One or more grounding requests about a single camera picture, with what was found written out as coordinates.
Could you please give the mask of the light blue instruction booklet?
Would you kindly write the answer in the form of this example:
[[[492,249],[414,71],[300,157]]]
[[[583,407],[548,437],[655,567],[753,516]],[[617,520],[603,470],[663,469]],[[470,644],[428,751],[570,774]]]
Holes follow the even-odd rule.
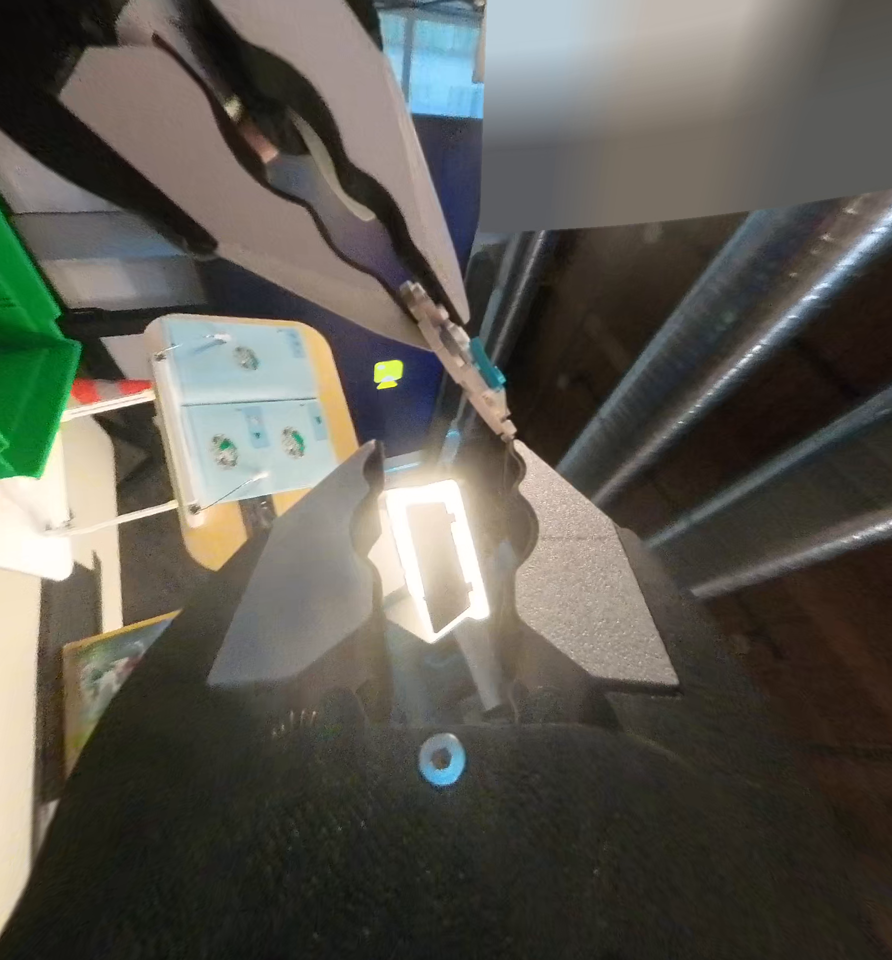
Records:
[[[304,328],[169,314],[151,369],[179,497],[208,510],[317,486],[337,466]]]

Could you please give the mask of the large black screen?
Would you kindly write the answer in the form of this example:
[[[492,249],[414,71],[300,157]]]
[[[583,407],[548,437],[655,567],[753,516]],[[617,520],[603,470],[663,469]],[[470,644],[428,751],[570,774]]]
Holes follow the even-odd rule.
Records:
[[[414,115],[413,121],[464,275],[479,224],[483,123],[434,115]],[[443,379],[432,354],[366,330],[228,261],[213,259],[198,271],[212,314],[298,321],[324,336],[360,441],[382,441],[387,455],[425,446]]]

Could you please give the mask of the green plastic bin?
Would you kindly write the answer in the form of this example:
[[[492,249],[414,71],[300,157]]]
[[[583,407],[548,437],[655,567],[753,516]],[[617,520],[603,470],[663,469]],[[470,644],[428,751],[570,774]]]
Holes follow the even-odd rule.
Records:
[[[46,468],[80,366],[61,315],[0,197],[0,480]]]

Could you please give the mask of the studio light panel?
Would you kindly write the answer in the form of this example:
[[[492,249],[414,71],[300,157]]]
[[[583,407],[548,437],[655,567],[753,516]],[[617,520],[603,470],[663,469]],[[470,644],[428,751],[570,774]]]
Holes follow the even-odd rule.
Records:
[[[394,625],[433,645],[468,621],[488,620],[486,581],[456,480],[388,488],[379,521],[369,559]]]

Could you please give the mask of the glass window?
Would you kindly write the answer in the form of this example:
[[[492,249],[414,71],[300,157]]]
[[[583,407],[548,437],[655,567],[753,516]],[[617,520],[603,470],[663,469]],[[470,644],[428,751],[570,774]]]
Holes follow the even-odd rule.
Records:
[[[481,121],[484,84],[478,79],[484,2],[376,3],[384,53],[418,116]]]

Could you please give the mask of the red floor box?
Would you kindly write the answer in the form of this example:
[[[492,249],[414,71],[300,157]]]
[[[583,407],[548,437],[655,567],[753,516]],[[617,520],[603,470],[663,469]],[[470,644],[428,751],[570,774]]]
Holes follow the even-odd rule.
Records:
[[[139,396],[152,390],[145,379],[98,379],[78,377],[72,382],[70,396],[78,404],[114,402]]]

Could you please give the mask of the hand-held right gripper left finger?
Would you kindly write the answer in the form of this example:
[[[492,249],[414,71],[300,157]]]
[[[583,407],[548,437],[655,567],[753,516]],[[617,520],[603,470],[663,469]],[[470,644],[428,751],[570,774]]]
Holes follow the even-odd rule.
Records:
[[[385,684],[382,582],[369,558],[383,468],[369,440],[272,524],[209,686]]]

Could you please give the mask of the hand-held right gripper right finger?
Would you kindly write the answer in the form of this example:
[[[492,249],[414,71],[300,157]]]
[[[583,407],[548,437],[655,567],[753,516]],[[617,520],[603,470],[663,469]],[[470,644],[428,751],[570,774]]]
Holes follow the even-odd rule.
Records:
[[[533,689],[677,690],[613,522],[518,440],[498,480],[492,572],[510,678]]]

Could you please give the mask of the yellow lego box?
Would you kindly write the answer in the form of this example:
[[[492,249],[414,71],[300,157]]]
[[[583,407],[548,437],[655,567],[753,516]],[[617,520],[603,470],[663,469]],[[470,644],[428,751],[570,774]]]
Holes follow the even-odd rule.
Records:
[[[63,774],[68,777],[112,699],[178,610],[65,644],[60,652]]]

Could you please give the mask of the silver spiral duct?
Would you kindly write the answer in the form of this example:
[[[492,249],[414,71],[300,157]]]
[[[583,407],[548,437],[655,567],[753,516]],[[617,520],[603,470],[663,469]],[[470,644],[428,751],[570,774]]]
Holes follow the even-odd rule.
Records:
[[[892,254],[892,188],[749,213],[559,462],[607,509]]]
[[[696,598],[892,539],[892,384],[644,539]]]

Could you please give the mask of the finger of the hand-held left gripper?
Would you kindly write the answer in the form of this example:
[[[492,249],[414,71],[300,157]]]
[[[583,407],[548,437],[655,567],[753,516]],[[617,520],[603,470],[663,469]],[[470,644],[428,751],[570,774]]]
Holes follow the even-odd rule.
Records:
[[[459,259],[390,63],[343,1],[212,2],[246,76],[323,141],[343,191],[385,229],[411,280],[451,319],[469,307]]]
[[[59,102],[204,228],[220,258],[366,330],[431,350],[397,294],[344,262],[303,205],[248,172],[221,131],[222,109],[175,53],[90,46]]]

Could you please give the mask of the small teal lego piece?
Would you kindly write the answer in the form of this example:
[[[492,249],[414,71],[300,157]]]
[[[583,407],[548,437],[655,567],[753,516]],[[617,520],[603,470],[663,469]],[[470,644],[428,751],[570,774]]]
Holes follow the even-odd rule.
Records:
[[[471,362],[485,385],[484,389],[492,392],[505,390],[506,378],[500,369],[490,360],[479,337],[470,338],[468,350]]]

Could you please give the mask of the round white lego plate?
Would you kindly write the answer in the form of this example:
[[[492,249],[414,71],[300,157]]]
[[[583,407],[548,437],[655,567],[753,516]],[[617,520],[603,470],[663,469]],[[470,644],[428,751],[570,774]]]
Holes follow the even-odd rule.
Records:
[[[517,430],[511,417],[506,384],[502,391],[485,389],[483,379],[471,362],[468,349],[471,337],[418,282],[404,282],[400,295],[428,347],[462,390],[465,400],[497,437],[511,444]]]

